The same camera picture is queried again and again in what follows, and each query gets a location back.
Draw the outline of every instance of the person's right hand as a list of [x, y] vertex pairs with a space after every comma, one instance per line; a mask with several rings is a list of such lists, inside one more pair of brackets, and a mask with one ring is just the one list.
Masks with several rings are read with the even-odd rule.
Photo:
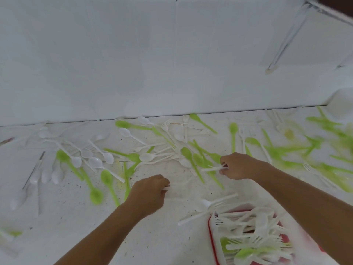
[[143, 219], [163, 206], [166, 191], [162, 189], [168, 185], [169, 180], [162, 175], [136, 181], [124, 204]]
[[231, 179], [253, 178], [260, 175], [264, 169], [270, 166], [267, 162], [241, 153], [222, 156], [220, 162], [223, 166], [227, 165], [228, 169], [222, 169], [219, 173]]

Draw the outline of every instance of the person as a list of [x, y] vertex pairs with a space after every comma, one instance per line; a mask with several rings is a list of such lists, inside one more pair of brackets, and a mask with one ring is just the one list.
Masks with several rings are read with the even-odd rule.
[[[248, 155], [233, 153], [220, 161], [228, 166], [220, 174], [236, 180], [249, 178], [261, 185], [326, 253], [341, 265], [352, 264], [353, 207]], [[162, 189], [168, 185], [162, 175], [135, 182], [126, 201], [55, 265], [109, 264], [132, 228], [163, 206]]]

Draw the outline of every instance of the person's left hand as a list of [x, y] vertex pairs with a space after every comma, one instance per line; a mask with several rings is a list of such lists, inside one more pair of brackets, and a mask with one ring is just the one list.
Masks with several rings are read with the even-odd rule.
[[164, 204], [169, 180], [162, 175], [155, 175], [135, 182], [124, 204], [132, 208], [140, 219], [153, 214]]

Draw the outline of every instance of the white wall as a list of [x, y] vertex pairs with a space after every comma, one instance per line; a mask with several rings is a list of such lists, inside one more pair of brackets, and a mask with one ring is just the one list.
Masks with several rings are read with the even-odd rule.
[[0, 125], [317, 105], [353, 85], [353, 27], [303, 0], [0, 0]]

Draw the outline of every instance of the table surface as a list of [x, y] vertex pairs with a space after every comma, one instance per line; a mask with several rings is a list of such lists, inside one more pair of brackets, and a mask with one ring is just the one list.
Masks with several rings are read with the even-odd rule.
[[[278, 111], [285, 115], [293, 113], [295, 109]], [[300, 124], [307, 135], [327, 137], [323, 130], [305, 120], [307, 116], [319, 116], [317, 108], [299, 109], [291, 116], [291, 119]], [[244, 127], [246, 136], [249, 136], [249, 129], [252, 129], [262, 143], [265, 143], [265, 140], [261, 128], [265, 128], [277, 146], [289, 144], [289, 141], [276, 131], [265, 111], [203, 114], [200, 117], [205, 123], [218, 131], [218, 135], [192, 137], [198, 141], [201, 147], [210, 152], [221, 155], [231, 153], [231, 136], [228, 126], [233, 121], [237, 122], [240, 127]], [[182, 123], [182, 116], [150, 119], [153, 123], [162, 123], [170, 118], [174, 122]], [[262, 122], [263, 126], [255, 125], [255, 122], [261, 120], [265, 121]], [[137, 119], [128, 121], [138, 123]], [[193, 120], [189, 122], [196, 128], [203, 128]], [[54, 132], [72, 124], [48, 124], [48, 127], [50, 131]], [[27, 134], [28, 128], [2, 127], [0, 128], [0, 141], [11, 136], [19, 137]], [[170, 129], [171, 132], [182, 131], [179, 125], [171, 125]], [[79, 134], [80, 139], [88, 139], [106, 131], [110, 131], [111, 135], [107, 140], [98, 142], [99, 147], [110, 147], [117, 151], [129, 153], [134, 147], [141, 146], [139, 142], [130, 137], [122, 137], [117, 132], [114, 120], [92, 121], [65, 132], [64, 137], [70, 138]], [[149, 144], [163, 141], [163, 138], [156, 137], [149, 131], [132, 129], [131, 133]], [[262, 151], [251, 146], [249, 148], [254, 157], [266, 160]], [[93, 184], [104, 192], [103, 204], [94, 206], [89, 200], [89, 190], [86, 183], [81, 182], [65, 165], [62, 165], [67, 173], [65, 173], [65, 178], [60, 185], [49, 182], [39, 186], [41, 208], [39, 217], [34, 217], [35, 196], [31, 194], [23, 206], [18, 210], [11, 211], [9, 203], [13, 194], [23, 187], [44, 149], [46, 151], [57, 150], [53, 143], [41, 143], [36, 135], [31, 137], [26, 147], [20, 147], [18, 144], [0, 147], [0, 227], [23, 231], [23, 234], [10, 244], [13, 249], [19, 252], [18, 257], [13, 259], [0, 251], [2, 264], [53, 264], [84, 236], [95, 229], [115, 209], [108, 189], [100, 181], [98, 175], [91, 173], [85, 167]], [[238, 135], [236, 136], [236, 149], [238, 152], [242, 152], [241, 139]], [[329, 144], [324, 143], [322, 149], [315, 150], [312, 156], [317, 160], [326, 161], [331, 152], [332, 149]], [[330, 164], [351, 169], [349, 164], [343, 164], [337, 160], [330, 159]], [[115, 170], [116, 164], [113, 164], [111, 168]], [[286, 172], [298, 177], [306, 173], [305, 170]], [[184, 168], [175, 160], [140, 166], [132, 176], [131, 184], [154, 174], [162, 174], [172, 184], [180, 184], [180, 187], [178, 186], [167, 192], [165, 205], [161, 210], [138, 223], [122, 243], [111, 264], [215, 264], [207, 230], [208, 216], [189, 222], [182, 227], [177, 225], [181, 218], [194, 212], [194, 201], [199, 198], [214, 200], [238, 192], [239, 199], [266, 198], [271, 201], [276, 210], [282, 210], [266, 191], [250, 180], [232, 181], [218, 175], [219, 180], [225, 186], [225, 190], [221, 190], [206, 174], [204, 174], [206, 184], [202, 184], [198, 178], [191, 174], [189, 169]], [[321, 184], [319, 180], [315, 179], [310, 179], [309, 182], [317, 187]], [[114, 189], [122, 201], [125, 194], [123, 185], [114, 181]], [[292, 240], [298, 256], [296, 264], [300, 264], [298, 260], [305, 260], [307, 264], [311, 264], [310, 260], [314, 259], [309, 259], [308, 253], [311, 257], [314, 253], [315, 261], [325, 259], [326, 261], [329, 260], [327, 264], [334, 264], [327, 255], [320, 253], [317, 245], [305, 236], [305, 233], [291, 216], [287, 214], [282, 223], [290, 230], [291, 236], [289, 238]]]

